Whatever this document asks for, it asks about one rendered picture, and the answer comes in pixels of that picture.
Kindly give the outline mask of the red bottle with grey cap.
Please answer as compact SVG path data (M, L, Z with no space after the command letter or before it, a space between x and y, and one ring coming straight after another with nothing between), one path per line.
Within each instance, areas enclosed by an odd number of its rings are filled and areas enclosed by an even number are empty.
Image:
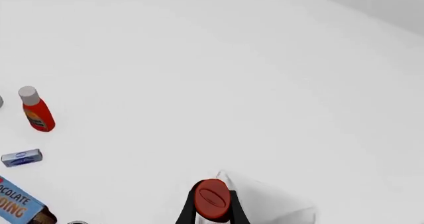
M23 103L23 111L32 128L40 132L50 132L56 126L54 118L36 90L32 86L24 86L18 90Z

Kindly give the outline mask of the blue chocolate pudding box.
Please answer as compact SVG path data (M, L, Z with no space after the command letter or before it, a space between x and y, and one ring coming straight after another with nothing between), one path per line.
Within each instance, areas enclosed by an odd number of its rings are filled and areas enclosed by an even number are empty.
M57 224L47 205L0 176L0 217L11 224Z

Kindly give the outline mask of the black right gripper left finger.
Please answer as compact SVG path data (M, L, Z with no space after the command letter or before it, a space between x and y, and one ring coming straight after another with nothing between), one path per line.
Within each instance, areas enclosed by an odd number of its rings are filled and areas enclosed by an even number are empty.
M184 207L175 224L195 224L196 208L194 204L194 190L188 193Z

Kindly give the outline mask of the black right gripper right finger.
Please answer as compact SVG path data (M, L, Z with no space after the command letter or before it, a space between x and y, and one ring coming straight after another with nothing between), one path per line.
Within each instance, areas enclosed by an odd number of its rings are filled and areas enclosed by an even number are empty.
M230 224L250 224L240 204L237 192L230 191L231 207L230 207Z

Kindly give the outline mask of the bottle with red-brown cap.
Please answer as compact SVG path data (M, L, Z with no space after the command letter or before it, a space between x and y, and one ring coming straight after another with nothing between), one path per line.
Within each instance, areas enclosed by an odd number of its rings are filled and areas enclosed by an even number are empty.
M208 221L226 223L230 220L231 194L218 179L202 180L194 191L196 212Z

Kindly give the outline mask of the small grey-blue box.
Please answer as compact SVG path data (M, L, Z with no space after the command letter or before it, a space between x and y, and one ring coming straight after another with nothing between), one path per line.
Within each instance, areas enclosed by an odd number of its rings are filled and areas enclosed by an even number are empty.
M4 154L1 156L0 161L8 168L21 166L23 164L30 164L33 162L40 162L43 155L39 149L27 150L24 152L16 152L12 154Z

